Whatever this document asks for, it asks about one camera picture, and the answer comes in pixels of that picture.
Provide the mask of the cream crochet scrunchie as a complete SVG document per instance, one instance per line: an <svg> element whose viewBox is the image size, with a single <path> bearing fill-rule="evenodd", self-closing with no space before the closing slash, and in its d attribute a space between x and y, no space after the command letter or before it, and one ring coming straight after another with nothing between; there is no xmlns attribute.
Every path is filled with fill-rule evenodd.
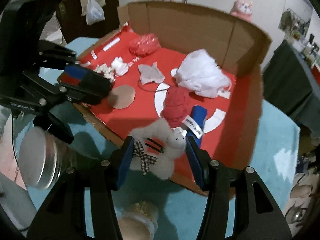
<svg viewBox="0 0 320 240"><path fill-rule="evenodd" d="M104 78L109 79L110 82L116 80L113 68L108 67L107 64L97 65L94 71L103 75Z"/></svg>

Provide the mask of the tan round powder puff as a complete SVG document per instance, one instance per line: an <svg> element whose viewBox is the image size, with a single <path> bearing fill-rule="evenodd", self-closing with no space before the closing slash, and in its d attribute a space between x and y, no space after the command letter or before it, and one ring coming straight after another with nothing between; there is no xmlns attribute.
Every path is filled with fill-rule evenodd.
<svg viewBox="0 0 320 240"><path fill-rule="evenodd" d="M107 102L114 109L125 109L134 102L135 96L136 91L132 86L121 85L110 91Z"/></svg>

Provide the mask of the grey white cloth with label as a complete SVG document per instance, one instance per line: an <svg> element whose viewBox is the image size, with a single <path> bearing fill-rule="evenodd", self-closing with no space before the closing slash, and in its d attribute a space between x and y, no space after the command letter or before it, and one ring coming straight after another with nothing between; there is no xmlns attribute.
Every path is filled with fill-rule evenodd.
<svg viewBox="0 0 320 240"><path fill-rule="evenodd" d="M157 67L157 62L154 62L151 66L140 64L138 70L140 72L140 82L142 85L151 82L162 83L165 80L165 76Z"/></svg>

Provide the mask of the coral red bath pouf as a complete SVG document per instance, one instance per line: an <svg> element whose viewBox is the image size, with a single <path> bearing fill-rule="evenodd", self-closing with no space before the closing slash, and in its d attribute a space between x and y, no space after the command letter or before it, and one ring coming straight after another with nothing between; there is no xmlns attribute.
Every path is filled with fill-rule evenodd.
<svg viewBox="0 0 320 240"><path fill-rule="evenodd" d="M129 43L129 51L138 56L149 56L162 48L158 38L154 34L142 35Z"/></svg>

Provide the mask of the white fluffy bunny scrunchie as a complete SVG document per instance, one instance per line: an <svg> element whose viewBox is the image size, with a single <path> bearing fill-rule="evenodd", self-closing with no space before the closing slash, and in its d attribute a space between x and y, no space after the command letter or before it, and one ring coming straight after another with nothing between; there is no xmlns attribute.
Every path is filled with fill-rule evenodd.
<svg viewBox="0 0 320 240"><path fill-rule="evenodd" d="M180 129L172 129L164 119L158 119L148 126L133 129L129 135L134 139L130 169L144 175L150 172L161 180L169 179L175 160L186 148Z"/></svg>

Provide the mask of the red knitted ball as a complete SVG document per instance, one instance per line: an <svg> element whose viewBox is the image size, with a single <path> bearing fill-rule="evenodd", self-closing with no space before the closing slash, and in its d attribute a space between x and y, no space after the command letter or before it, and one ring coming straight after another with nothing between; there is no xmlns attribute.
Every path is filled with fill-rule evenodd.
<svg viewBox="0 0 320 240"><path fill-rule="evenodd" d="M170 86L164 100L161 117L171 128L179 127L190 113L189 90L183 87Z"/></svg>

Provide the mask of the blue cloth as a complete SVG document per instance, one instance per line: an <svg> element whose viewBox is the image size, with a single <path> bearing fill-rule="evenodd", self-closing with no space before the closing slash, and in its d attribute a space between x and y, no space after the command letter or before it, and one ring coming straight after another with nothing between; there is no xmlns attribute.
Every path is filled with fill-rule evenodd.
<svg viewBox="0 0 320 240"><path fill-rule="evenodd" d="M197 146L201 147L202 137L204 136L204 124L206 121L207 110L200 106L195 105L192 107L191 116L186 119L186 126L188 128L186 137L193 137Z"/></svg>

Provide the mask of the white bath pouf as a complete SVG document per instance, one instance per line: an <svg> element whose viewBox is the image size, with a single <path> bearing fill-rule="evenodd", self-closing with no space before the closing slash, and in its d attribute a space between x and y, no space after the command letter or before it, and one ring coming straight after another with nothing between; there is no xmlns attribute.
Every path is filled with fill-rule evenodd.
<svg viewBox="0 0 320 240"><path fill-rule="evenodd" d="M205 49L189 53L177 69L174 79L178 86L205 98L216 98L219 91L232 87L231 79L223 74Z"/></svg>

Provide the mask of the black fuzzy pompom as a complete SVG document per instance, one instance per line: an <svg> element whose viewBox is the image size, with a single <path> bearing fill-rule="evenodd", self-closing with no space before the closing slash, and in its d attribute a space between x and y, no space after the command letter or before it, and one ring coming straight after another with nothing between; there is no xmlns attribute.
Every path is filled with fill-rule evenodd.
<svg viewBox="0 0 320 240"><path fill-rule="evenodd" d="M96 72L87 73L79 85L85 91L84 103L90 105L101 103L112 89L111 81Z"/></svg>

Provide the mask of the dark wooden door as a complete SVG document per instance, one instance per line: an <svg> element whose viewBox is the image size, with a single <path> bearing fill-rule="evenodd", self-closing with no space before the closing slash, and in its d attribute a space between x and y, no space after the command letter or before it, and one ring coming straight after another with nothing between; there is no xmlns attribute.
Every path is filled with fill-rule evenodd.
<svg viewBox="0 0 320 240"><path fill-rule="evenodd" d="M86 16L82 14L87 5L81 5L80 0L62 0L56 10L56 18L67 43L77 37L101 38L119 27L119 0L105 2L106 5L102 7L105 20L87 25Z"/></svg>

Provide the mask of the plastic bag on door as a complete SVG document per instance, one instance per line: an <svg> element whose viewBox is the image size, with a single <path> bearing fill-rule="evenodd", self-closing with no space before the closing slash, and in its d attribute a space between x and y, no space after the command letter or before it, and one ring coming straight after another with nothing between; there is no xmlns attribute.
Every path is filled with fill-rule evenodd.
<svg viewBox="0 0 320 240"><path fill-rule="evenodd" d="M105 20L105 15L102 7L96 0L88 0L86 7L86 23L93 25L94 23Z"/></svg>

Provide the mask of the small glass jar gold contents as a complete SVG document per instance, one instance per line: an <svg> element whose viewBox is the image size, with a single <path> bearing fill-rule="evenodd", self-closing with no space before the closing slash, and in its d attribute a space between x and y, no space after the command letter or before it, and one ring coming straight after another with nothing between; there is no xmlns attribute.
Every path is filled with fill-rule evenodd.
<svg viewBox="0 0 320 240"><path fill-rule="evenodd" d="M152 240L158 229L158 207L151 202L131 204L121 212L118 225L123 239Z"/></svg>

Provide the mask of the cardboard box red lining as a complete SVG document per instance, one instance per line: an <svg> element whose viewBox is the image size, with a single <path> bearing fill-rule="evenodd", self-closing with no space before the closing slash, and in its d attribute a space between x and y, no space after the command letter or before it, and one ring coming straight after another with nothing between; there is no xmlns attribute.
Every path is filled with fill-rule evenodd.
<svg viewBox="0 0 320 240"><path fill-rule="evenodd" d="M134 138L131 170L205 196L188 139L225 166L249 164L271 39L245 20L196 5L133 2L118 12L120 28L78 57L99 77L102 67L116 72L111 92L77 109L115 145Z"/></svg>

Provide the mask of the side table dark cloth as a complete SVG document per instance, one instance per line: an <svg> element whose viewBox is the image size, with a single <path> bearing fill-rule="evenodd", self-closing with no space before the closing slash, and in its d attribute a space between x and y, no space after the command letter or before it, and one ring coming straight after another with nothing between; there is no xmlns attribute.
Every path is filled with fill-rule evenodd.
<svg viewBox="0 0 320 240"><path fill-rule="evenodd" d="M319 85L307 63L284 40L263 70L264 98L319 136Z"/></svg>

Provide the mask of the pink plush behind box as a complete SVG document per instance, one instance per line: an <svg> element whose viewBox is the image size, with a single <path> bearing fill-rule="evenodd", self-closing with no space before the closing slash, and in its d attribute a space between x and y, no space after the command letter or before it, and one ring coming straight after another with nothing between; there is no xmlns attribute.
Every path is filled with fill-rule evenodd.
<svg viewBox="0 0 320 240"><path fill-rule="evenodd" d="M236 0L233 4L230 14L252 23L253 2L247 0Z"/></svg>

